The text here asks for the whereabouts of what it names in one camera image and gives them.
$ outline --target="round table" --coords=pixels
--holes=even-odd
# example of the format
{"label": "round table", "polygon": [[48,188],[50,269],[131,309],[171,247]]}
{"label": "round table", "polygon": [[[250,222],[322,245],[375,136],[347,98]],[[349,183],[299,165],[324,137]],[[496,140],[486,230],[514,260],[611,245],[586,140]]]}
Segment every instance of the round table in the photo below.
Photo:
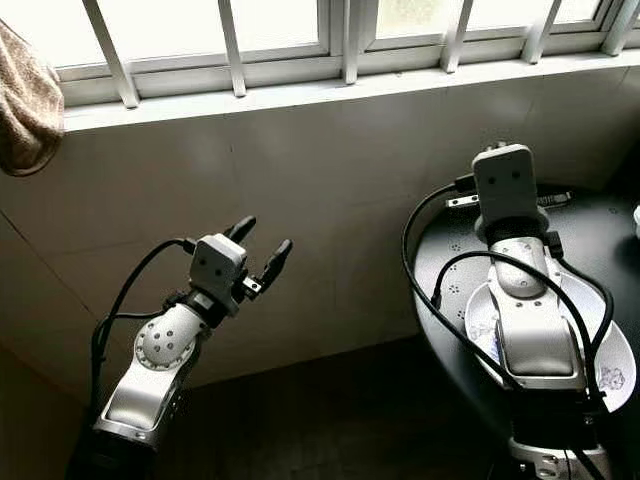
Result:
{"label": "round table", "polygon": [[[640,241],[635,236],[635,206],[613,195],[578,191],[573,192],[568,204],[549,208],[547,213],[550,230],[560,233],[565,259],[611,289],[615,298],[614,321],[629,340],[636,364],[640,365]],[[417,246],[414,272],[427,295],[431,296],[436,276],[448,259],[464,251],[486,250],[473,230],[479,213],[477,204],[445,208],[424,230]],[[447,273],[442,311],[461,331],[467,299],[486,281],[488,267],[486,258],[467,259]],[[510,437],[504,392],[420,299],[417,296],[414,299],[420,324],[443,368],[488,424],[499,435]],[[622,420],[616,423],[621,425],[622,443],[636,470],[640,470],[638,383],[631,399],[614,413]]]}

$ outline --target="window bar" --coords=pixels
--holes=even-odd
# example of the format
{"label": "window bar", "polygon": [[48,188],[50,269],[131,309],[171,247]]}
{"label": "window bar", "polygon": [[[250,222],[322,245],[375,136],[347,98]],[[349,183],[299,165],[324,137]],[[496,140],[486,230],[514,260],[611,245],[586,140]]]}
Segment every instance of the window bar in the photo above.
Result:
{"label": "window bar", "polygon": [[640,0],[625,0],[602,44],[604,53],[616,56],[622,51],[638,15],[640,15]]}
{"label": "window bar", "polygon": [[344,2],[346,0],[331,0],[329,14],[330,40],[329,55],[336,57],[342,55],[342,42],[344,39]]}
{"label": "window bar", "polygon": [[440,59],[440,66],[447,73],[453,73],[458,68],[460,52],[462,51],[464,35],[467,32],[472,7],[473,0],[461,0],[458,3],[458,10],[455,11],[455,15],[452,17],[452,23],[447,30],[442,58]]}
{"label": "window bar", "polygon": [[602,15],[600,31],[608,32],[620,11],[620,6],[624,0],[603,0],[596,10],[596,18]]}
{"label": "window bar", "polygon": [[316,2],[317,22],[318,22],[318,43],[327,53],[331,48],[331,0],[318,0]]}
{"label": "window bar", "polygon": [[542,52],[544,50],[544,44],[549,37],[551,27],[556,21],[558,10],[562,0],[553,0],[549,11],[541,15],[540,18],[531,26],[529,35],[527,35],[527,41],[522,49],[522,60],[528,63],[538,63]]}
{"label": "window bar", "polygon": [[107,60],[107,65],[109,65],[109,70],[113,76],[120,98],[122,98],[122,103],[124,103],[124,106],[127,108],[136,108],[140,104],[138,91],[136,90],[129,70],[118,56],[109,29],[100,11],[98,0],[82,0],[82,3],[87,11],[87,16],[93,27],[93,32],[98,39],[104,58]]}
{"label": "window bar", "polygon": [[378,0],[366,0],[362,9],[360,52],[364,52],[375,41],[378,29]]}
{"label": "window bar", "polygon": [[347,85],[356,83],[356,79],[358,78],[358,44],[361,11],[361,0],[344,0],[342,76]]}
{"label": "window bar", "polygon": [[247,94],[247,88],[244,83],[244,71],[242,70],[242,60],[240,59],[240,49],[238,48],[236,26],[233,22],[231,0],[218,0],[218,8],[220,9],[220,20],[222,20],[224,43],[227,46],[227,60],[231,71],[233,94],[236,97],[244,97]]}

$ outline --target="black wire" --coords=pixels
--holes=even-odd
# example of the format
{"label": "black wire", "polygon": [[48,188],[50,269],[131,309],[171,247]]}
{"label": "black wire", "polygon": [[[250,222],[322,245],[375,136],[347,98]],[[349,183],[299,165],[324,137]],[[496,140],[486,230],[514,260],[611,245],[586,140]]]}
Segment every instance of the black wire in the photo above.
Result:
{"label": "black wire", "polygon": [[576,277],[581,278],[587,283],[590,283],[593,287],[595,287],[596,290],[600,292],[600,295],[602,295],[604,299],[604,316],[602,317],[602,322],[600,322],[600,326],[598,327],[596,334],[593,336],[593,341],[591,342],[595,361],[595,355],[598,353],[598,349],[600,348],[602,340],[604,339],[607,330],[609,330],[609,326],[611,325],[611,321],[613,319],[613,295],[611,294],[611,291],[607,287],[602,285],[598,280],[590,277],[586,273],[581,272],[573,265],[569,264],[564,258],[559,258],[558,263],[569,273],[572,273]]}
{"label": "black wire", "polygon": [[[120,312],[117,313],[113,319],[114,320],[119,320],[119,319],[130,319],[130,320],[151,320],[152,318],[156,318],[159,315],[162,315],[165,311],[164,310],[157,310],[155,312],[148,312],[148,313],[129,313],[129,312]],[[97,332],[98,335],[98,343],[102,343],[102,335],[104,332],[104,325],[107,321],[109,317],[105,317],[103,318],[98,325],[96,326],[96,328],[94,329],[94,333]]]}
{"label": "black wire", "polygon": [[520,260],[517,260],[508,255],[504,255],[502,253],[489,252],[489,251],[473,251],[473,252],[461,253],[460,255],[457,255],[454,258],[448,260],[443,265],[442,269],[440,270],[440,273],[438,273],[438,279],[436,280],[436,285],[433,290],[434,297],[440,294],[442,281],[448,269],[455,263],[459,262],[460,260],[464,260],[465,258],[474,258],[474,257],[489,257],[494,260],[499,260],[501,262],[508,263],[524,271],[525,273],[528,273],[529,275],[534,277],[536,280],[544,283],[545,286],[550,288],[558,296],[558,298],[562,300],[562,303],[564,303],[569,309],[569,312],[571,312],[571,316],[574,318],[576,322],[576,325],[578,327],[578,332],[580,333],[580,338],[582,339],[582,344],[584,346],[584,356],[585,356],[585,370],[587,372],[587,384],[589,385],[590,395],[594,399],[598,398],[599,397],[598,382],[596,381],[594,354],[591,348],[591,341],[589,340],[589,332],[587,331],[587,327],[584,323],[584,319],[582,318],[582,315],[578,311],[578,308],[571,301],[568,295],[562,290],[562,288],[560,288],[556,283],[553,282],[553,280],[551,280],[549,277],[547,277],[545,274],[543,274],[539,270],[536,270],[532,266],[527,265],[526,263],[523,263]]}
{"label": "black wire", "polygon": [[496,462],[495,460],[493,462],[491,462],[491,465],[489,465],[489,470],[487,470],[487,476],[485,477],[486,480],[491,480],[493,478],[493,471],[495,469],[496,466]]}
{"label": "black wire", "polygon": [[447,317],[445,317],[438,308],[436,308],[431,300],[427,296],[427,294],[422,290],[422,287],[418,284],[415,276],[411,271],[411,265],[409,263],[409,234],[411,233],[411,227],[415,223],[418,215],[422,211],[422,209],[433,201],[435,198],[444,195],[445,193],[456,191],[456,187],[454,184],[447,185],[442,187],[430,195],[426,196],[413,210],[407,223],[404,226],[402,231],[402,266],[404,268],[404,273],[406,274],[409,282],[411,283],[411,287],[413,291],[420,297],[422,303],[424,303],[429,311],[435,316],[438,321],[444,326],[449,332],[451,332],[467,349],[471,350],[475,355],[477,355],[489,368],[491,368],[496,374],[498,374],[505,384],[509,385],[514,390],[521,391],[523,390],[522,385],[520,385],[510,374],[507,372],[500,364],[498,364],[493,358],[491,358],[484,350],[478,347],[474,342],[469,340],[466,335],[463,335],[458,329],[453,325]]}
{"label": "black wire", "polygon": [[107,346],[107,341],[109,340],[109,334],[111,333],[111,327],[113,326],[113,322],[118,315],[118,310],[120,310],[129,289],[154,257],[172,245],[180,245],[185,248],[185,242],[186,240],[184,239],[174,238],[162,242],[151,250],[129,274],[129,277],[127,277],[127,280],[120,288],[120,292],[113,302],[109,315],[100,321],[93,331],[93,335],[91,336],[91,391],[89,398],[89,418],[91,420],[95,419],[98,414],[97,406],[100,397],[100,372],[102,369],[102,362],[105,360],[104,352]]}
{"label": "black wire", "polygon": [[589,475],[591,475],[595,480],[605,480],[604,475],[600,473],[600,470],[598,470],[598,467],[596,467],[595,463],[591,461],[591,459],[586,453],[584,453],[579,448],[575,448],[575,449],[572,448],[571,451],[576,456],[576,458],[580,460],[580,463],[584,465],[584,468],[587,469],[587,472],[589,472]]}

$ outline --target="cloth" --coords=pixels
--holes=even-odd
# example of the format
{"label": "cloth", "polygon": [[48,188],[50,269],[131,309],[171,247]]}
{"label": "cloth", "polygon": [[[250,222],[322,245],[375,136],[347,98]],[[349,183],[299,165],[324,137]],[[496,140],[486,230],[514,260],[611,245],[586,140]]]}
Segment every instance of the cloth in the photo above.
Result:
{"label": "cloth", "polygon": [[0,20],[0,168],[14,176],[37,172],[63,134],[58,75]]}

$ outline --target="white wall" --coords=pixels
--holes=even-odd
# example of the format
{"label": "white wall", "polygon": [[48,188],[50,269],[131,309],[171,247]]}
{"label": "white wall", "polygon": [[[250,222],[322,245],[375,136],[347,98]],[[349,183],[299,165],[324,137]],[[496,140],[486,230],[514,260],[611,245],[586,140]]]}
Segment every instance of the white wall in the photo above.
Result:
{"label": "white wall", "polygon": [[[259,222],[254,269],[286,236],[294,253],[273,289],[218,329],[193,383],[410,335],[399,235],[419,197],[501,139],[529,145],[543,180],[600,187],[639,120],[633,67],[69,134],[42,173],[0,178],[0,208],[30,244],[0,223],[0,339],[86,396],[90,327],[137,260],[246,214]],[[187,268],[167,254],[127,308],[156,309]],[[112,376],[134,330],[116,332]]]}
{"label": "white wall", "polygon": [[0,478],[59,480],[82,408],[0,346]]}

